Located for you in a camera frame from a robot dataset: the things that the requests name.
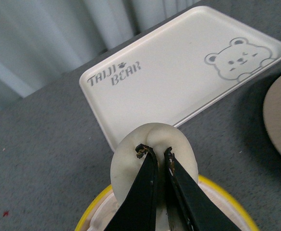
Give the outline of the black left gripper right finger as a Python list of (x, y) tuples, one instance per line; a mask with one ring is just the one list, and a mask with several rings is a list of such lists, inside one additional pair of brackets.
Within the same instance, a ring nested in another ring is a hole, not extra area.
[(169, 147), (165, 159), (165, 201), (171, 231), (234, 231), (235, 224), (206, 196)]

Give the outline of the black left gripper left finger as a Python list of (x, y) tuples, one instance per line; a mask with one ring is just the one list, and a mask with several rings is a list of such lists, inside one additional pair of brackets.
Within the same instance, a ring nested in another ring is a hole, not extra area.
[(107, 231), (154, 231), (157, 212), (157, 158), (153, 149), (140, 144), (136, 156), (144, 162), (122, 205), (106, 226)]

